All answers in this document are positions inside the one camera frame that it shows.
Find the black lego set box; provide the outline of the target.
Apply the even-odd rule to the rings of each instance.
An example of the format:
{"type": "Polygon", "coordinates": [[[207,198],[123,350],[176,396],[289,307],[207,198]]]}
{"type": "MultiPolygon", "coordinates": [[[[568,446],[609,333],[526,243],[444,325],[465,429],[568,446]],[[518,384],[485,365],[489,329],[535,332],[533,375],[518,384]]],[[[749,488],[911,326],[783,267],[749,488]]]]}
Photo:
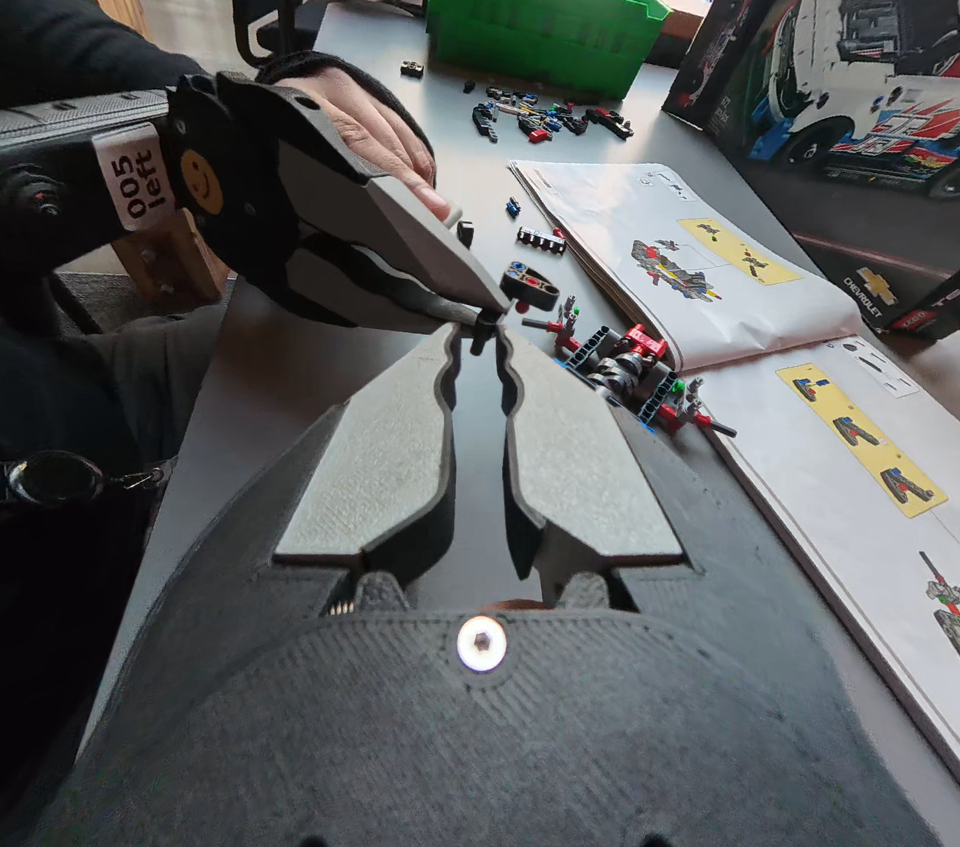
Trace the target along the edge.
{"type": "Polygon", "coordinates": [[[959,328],[959,0],[713,0],[663,110],[876,332],[959,328]]]}

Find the black pinned lego liftarm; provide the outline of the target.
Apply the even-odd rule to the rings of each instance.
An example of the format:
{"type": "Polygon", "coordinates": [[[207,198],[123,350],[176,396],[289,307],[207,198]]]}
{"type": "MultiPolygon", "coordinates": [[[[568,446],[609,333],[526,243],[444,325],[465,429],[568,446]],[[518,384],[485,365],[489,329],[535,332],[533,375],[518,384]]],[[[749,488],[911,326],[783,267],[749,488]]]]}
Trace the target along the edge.
{"type": "Polygon", "coordinates": [[[531,310],[550,313],[560,299],[559,289],[552,281],[521,261],[511,262],[504,270],[499,291],[505,298],[503,303],[499,307],[482,307],[476,316],[469,347],[474,357],[482,355],[507,313],[525,314],[531,310]]]}

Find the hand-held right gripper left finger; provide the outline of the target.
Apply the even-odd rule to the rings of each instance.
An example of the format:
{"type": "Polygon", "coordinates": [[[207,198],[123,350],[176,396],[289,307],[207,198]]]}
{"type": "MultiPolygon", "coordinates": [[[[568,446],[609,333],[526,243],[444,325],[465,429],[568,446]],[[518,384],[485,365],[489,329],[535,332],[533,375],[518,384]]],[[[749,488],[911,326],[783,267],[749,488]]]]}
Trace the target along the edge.
{"type": "Polygon", "coordinates": [[[315,461],[273,561],[416,581],[453,537],[453,386],[445,325],[355,393],[315,461]]]}

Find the pile of loose lego pieces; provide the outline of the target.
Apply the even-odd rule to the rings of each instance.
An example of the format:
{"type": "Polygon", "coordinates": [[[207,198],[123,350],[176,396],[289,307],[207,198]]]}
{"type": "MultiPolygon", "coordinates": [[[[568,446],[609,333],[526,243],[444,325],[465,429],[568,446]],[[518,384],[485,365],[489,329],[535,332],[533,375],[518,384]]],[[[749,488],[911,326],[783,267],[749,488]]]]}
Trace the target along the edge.
{"type": "Polygon", "coordinates": [[[488,85],[481,95],[474,80],[465,81],[462,92],[477,95],[471,120],[478,135],[493,144],[498,142],[498,121],[502,118],[512,119],[531,145],[551,142],[563,131],[582,137],[593,125],[620,141],[634,136],[632,122],[615,109],[590,105],[579,108],[572,100],[544,106],[537,94],[499,85],[488,85]]]}

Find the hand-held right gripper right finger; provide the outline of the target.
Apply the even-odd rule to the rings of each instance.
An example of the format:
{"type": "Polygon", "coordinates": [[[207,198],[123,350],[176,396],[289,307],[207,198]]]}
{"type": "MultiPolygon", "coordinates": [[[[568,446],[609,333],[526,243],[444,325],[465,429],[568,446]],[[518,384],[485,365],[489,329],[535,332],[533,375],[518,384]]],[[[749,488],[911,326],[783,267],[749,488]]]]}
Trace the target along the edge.
{"type": "Polygon", "coordinates": [[[683,546],[605,398],[521,334],[498,334],[505,523],[517,576],[558,601],[577,574],[674,568],[683,546]]]}

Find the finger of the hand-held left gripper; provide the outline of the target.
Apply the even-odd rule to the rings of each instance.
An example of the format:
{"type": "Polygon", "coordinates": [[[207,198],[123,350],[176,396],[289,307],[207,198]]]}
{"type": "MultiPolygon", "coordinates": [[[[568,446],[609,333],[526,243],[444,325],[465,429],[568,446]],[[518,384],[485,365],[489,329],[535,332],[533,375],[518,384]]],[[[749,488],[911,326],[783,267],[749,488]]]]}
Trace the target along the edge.
{"type": "Polygon", "coordinates": [[[330,239],[366,249],[446,300],[478,311],[503,304],[486,268],[404,183],[339,138],[321,136],[317,147],[320,157],[279,142],[279,181],[301,234],[296,249],[330,239]]]}
{"type": "Polygon", "coordinates": [[[432,334],[441,325],[473,327],[478,312],[447,300],[414,277],[395,272],[366,249],[312,238],[286,265],[299,296],[358,328],[432,334]]]}

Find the person's left hand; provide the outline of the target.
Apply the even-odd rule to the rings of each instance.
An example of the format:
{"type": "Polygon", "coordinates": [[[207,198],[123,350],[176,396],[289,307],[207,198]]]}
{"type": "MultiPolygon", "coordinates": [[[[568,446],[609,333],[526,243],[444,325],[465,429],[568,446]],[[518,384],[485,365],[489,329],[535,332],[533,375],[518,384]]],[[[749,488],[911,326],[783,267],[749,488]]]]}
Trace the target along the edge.
{"type": "Polygon", "coordinates": [[[278,85],[314,100],[355,155],[401,181],[439,220],[448,220],[450,204],[435,188],[436,162],[426,143],[349,73],[327,67],[278,85]]]}

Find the green plastic bin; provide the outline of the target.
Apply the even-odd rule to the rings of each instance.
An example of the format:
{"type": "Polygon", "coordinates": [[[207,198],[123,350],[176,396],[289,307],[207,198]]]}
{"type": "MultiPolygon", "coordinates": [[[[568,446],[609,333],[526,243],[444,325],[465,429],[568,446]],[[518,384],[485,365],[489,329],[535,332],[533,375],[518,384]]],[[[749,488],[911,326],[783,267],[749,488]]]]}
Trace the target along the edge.
{"type": "Polygon", "coordinates": [[[660,37],[661,0],[428,0],[432,60],[621,100],[660,37]]]}

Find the white instruction booklet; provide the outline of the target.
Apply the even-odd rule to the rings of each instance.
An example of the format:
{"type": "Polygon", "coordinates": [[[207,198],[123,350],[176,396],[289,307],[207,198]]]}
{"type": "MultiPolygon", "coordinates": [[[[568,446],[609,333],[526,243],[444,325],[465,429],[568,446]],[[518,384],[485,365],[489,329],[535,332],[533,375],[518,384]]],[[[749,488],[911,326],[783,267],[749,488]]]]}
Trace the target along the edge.
{"type": "Polygon", "coordinates": [[[635,324],[718,447],[958,774],[959,427],[856,333],[855,302],[662,164],[510,169],[635,324]]]}

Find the lego chassis assembly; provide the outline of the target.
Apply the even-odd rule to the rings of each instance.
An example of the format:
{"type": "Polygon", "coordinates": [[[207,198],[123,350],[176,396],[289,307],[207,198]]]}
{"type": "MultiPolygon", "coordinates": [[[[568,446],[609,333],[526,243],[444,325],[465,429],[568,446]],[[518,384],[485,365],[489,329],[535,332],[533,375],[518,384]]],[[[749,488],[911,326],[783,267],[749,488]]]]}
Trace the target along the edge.
{"type": "Polygon", "coordinates": [[[677,433],[690,426],[737,437],[734,428],[707,412],[700,396],[702,377],[684,381],[669,365],[666,340],[655,338],[646,325],[636,324],[624,333],[603,325],[578,341],[574,336],[578,316],[575,298],[569,296],[559,306],[556,320],[524,317],[521,324],[551,335],[562,368],[627,409],[648,429],[660,426],[677,433]]]}

